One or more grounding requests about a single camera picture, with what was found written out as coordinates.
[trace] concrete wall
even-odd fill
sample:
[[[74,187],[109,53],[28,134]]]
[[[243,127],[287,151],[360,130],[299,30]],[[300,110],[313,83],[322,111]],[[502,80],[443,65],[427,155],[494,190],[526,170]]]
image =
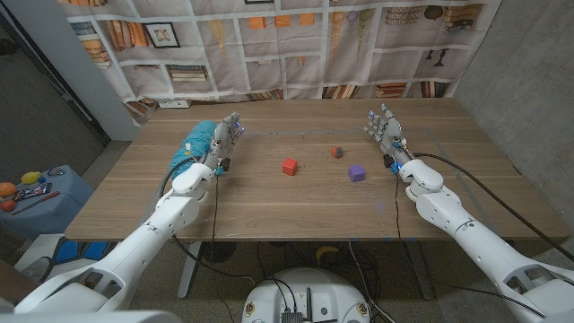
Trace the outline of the concrete wall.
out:
[[[504,0],[455,98],[574,223],[574,2]]]
[[[3,0],[112,140],[133,140],[140,127],[78,41],[53,0]]]

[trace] printed backdrop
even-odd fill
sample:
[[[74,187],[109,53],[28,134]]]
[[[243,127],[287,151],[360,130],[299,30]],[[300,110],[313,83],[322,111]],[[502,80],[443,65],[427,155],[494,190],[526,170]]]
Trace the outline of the printed backdrop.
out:
[[[451,97],[500,5],[57,1],[117,96],[149,104]]]

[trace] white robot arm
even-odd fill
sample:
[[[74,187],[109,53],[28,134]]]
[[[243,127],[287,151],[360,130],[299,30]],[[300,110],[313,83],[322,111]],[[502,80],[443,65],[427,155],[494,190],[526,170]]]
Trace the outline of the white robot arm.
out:
[[[163,244],[196,219],[207,197],[205,187],[213,182],[221,160],[230,156],[243,130],[239,129],[239,113],[225,118],[216,127],[207,154],[173,180],[173,189],[160,199],[144,224],[101,261],[43,283],[14,313],[126,309],[144,269]]]
[[[416,203],[419,215],[451,236],[498,291],[541,315],[506,301],[521,322],[540,322],[544,317],[574,310],[574,272],[527,258],[486,228],[462,206],[460,198],[443,184],[442,176],[423,161],[414,159],[401,127],[383,104],[383,116],[370,113],[369,127],[391,170],[410,183],[405,192]]]

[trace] yellow ball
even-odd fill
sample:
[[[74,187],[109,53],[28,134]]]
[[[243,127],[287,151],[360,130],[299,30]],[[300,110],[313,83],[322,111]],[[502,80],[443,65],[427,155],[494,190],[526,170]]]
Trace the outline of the yellow ball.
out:
[[[22,183],[24,184],[32,184],[36,183],[39,178],[39,171],[31,171],[27,172],[22,176]]]

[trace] electrical outlet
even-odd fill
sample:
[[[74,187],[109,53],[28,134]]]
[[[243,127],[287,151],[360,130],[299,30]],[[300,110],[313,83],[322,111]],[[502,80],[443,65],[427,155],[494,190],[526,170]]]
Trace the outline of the electrical outlet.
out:
[[[189,108],[187,100],[161,100],[160,108]]]

